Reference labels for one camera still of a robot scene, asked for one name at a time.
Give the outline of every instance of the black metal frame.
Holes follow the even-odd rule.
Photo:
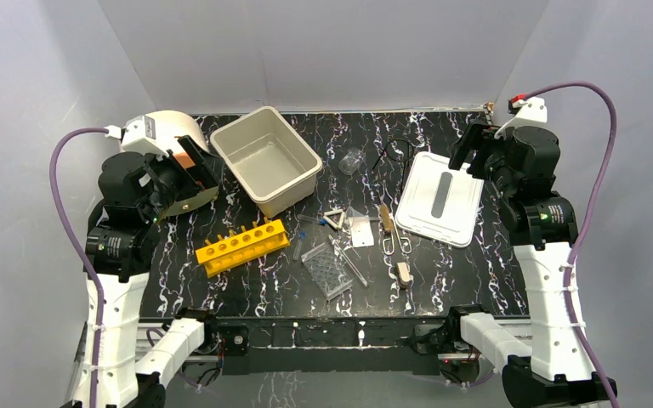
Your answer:
[[[497,318],[521,320],[529,316]],[[453,330],[445,316],[218,317],[214,320],[215,323],[207,325],[225,341],[224,355],[229,364],[224,367],[224,375],[274,371],[409,371],[415,375],[439,376],[445,367],[437,354],[464,352],[453,348]],[[140,322],[168,328],[171,320],[142,318]],[[415,347],[413,340],[417,335],[435,329],[440,330]],[[235,341],[237,336],[241,337],[239,341]],[[461,364],[463,371],[469,372],[464,381],[474,381],[479,374],[478,361]]]

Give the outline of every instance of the black marble table surface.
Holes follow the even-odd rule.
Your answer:
[[[401,164],[384,158],[371,171],[390,138],[407,138],[417,151],[449,156],[468,121],[483,115],[463,111],[285,115],[324,164],[316,192],[276,216],[292,245],[207,278],[195,254],[206,239],[214,242],[217,234],[227,236],[229,229],[264,222],[264,215],[229,168],[217,164],[218,198],[159,226],[162,243],[154,256],[142,316],[169,317],[184,306],[210,308],[217,316],[425,316],[445,315],[452,305],[466,303],[482,303],[498,315],[528,314],[524,280],[498,220],[495,190],[489,183],[482,193],[474,239],[464,249],[405,233],[412,240],[413,252],[405,256],[397,250],[387,257],[379,245],[378,223],[372,223],[375,245],[346,250],[368,280],[368,288],[355,279],[349,291],[327,302],[301,262],[292,261],[299,231],[307,235],[302,253],[333,234],[328,226],[300,221],[298,214],[314,217],[332,207],[352,206],[376,216],[381,201],[392,212],[396,210]],[[195,116],[207,138],[237,117]],[[362,149],[366,163],[346,176],[338,162],[350,147]],[[394,266],[402,260],[409,263],[414,276],[408,290],[399,289],[395,276]]]

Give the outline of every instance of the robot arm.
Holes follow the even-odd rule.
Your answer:
[[[116,127],[95,131],[111,137],[121,133],[123,138],[129,126],[144,125],[145,116],[139,118],[141,122],[131,121],[121,132]],[[153,140],[155,129],[151,121],[150,134],[142,137]],[[159,238],[156,224],[189,209],[189,204],[203,205],[218,189],[207,166],[212,159],[204,149],[188,134],[174,137],[171,133],[168,139],[178,143],[188,161],[167,148],[125,151],[102,165],[99,189],[104,199],[89,217],[84,251],[99,284],[87,277],[84,363],[67,406],[163,406],[164,389],[186,358],[212,341],[205,325],[207,312],[183,309],[158,344],[140,361],[135,360],[141,299]],[[56,195],[54,199],[60,208]],[[95,349],[99,350],[96,359]]]
[[[512,336],[480,306],[452,308],[451,327],[502,374],[512,406],[606,400],[605,386],[574,330],[584,323],[573,265],[567,269],[565,262],[577,227],[571,204],[552,191],[559,141],[542,127],[547,121],[542,99],[519,99],[514,108],[517,115],[502,127],[470,123],[455,144],[450,168],[461,168],[475,150],[468,173],[497,188],[500,218],[525,278],[532,345]],[[565,296],[571,296],[577,323],[571,322]],[[614,380],[609,382],[616,392]]]

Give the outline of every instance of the gray wall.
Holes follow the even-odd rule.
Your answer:
[[[95,0],[0,0],[0,406],[64,403],[86,319],[85,275],[48,187],[54,145],[153,109]],[[115,152],[97,135],[66,146],[59,176],[79,236]]]
[[[616,104],[618,134],[577,267],[588,336],[620,387],[622,406],[653,406],[653,1],[552,1],[497,101],[585,80]],[[560,137],[557,190],[582,219],[607,140],[601,99],[545,95]]]
[[[545,0],[99,0],[160,109],[482,105]]]

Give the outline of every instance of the beige plastic tub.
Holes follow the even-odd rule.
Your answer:
[[[268,218],[314,192],[321,158],[271,106],[218,129],[211,143]]]

